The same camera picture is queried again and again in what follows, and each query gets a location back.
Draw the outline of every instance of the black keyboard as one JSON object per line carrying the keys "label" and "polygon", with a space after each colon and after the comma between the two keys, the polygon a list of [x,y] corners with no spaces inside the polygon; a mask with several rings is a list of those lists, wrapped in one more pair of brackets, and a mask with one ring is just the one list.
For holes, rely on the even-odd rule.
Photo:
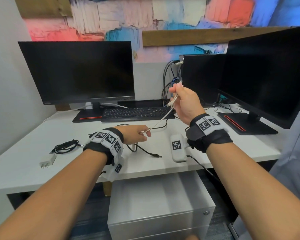
{"label": "black keyboard", "polygon": [[[152,108],[116,108],[105,109],[101,118],[102,122],[136,121],[136,120],[161,120],[169,111],[170,107]],[[166,119],[173,119],[173,113]]]}

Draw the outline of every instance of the abstract wall mural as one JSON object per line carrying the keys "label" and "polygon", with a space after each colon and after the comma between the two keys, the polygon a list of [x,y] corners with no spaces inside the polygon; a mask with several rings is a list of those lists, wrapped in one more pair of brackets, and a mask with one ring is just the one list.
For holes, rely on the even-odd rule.
{"label": "abstract wall mural", "polygon": [[142,46],[143,30],[300,26],[300,0],[70,0],[73,17],[24,19],[32,41],[131,41],[134,62],[223,53],[227,44]]}

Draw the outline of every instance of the human hand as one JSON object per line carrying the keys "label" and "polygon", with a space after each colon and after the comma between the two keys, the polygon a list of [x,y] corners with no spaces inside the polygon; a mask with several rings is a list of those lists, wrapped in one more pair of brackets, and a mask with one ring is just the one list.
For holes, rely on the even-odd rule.
{"label": "human hand", "polygon": [[169,92],[172,92],[174,97],[176,96],[175,93],[178,93],[178,98],[173,105],[183,123],[190,125],[192,119],[206,113],[200,104],[198,95],[191,89],[185,88],[182,84],[177,83],[169,88]]}
{"label": "human hand", "polygon": [[[115,126],[114,128],[120,130],[120,132],[123,134],[123,143],[127,145],[146,141],[148,139],[143,135],[143,133],[141,133],[149,129],[146,125],[120,125]],[[146,132],[146,135],[150,137],[151,132]]]}

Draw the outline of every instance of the person's left forearm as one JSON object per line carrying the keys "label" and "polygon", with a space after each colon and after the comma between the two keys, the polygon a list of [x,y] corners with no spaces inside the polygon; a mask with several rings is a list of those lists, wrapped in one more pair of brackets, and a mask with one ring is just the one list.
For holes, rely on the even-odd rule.
{"label": "person's left forearm", "polygon": [[106,162],[85,150],[0,226],[0,239],[66,239]]}

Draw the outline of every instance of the gray curtain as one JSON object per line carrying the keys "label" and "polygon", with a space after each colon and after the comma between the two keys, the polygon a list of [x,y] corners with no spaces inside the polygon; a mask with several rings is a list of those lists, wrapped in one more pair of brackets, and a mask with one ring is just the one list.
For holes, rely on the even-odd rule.
{"label": "gray curtain", "polygon": [[[288,133],[284,150],[270,174],[300,199],[300,112]],[[252,239],[240,216],[233,223],[233,228],[239,240]]]}

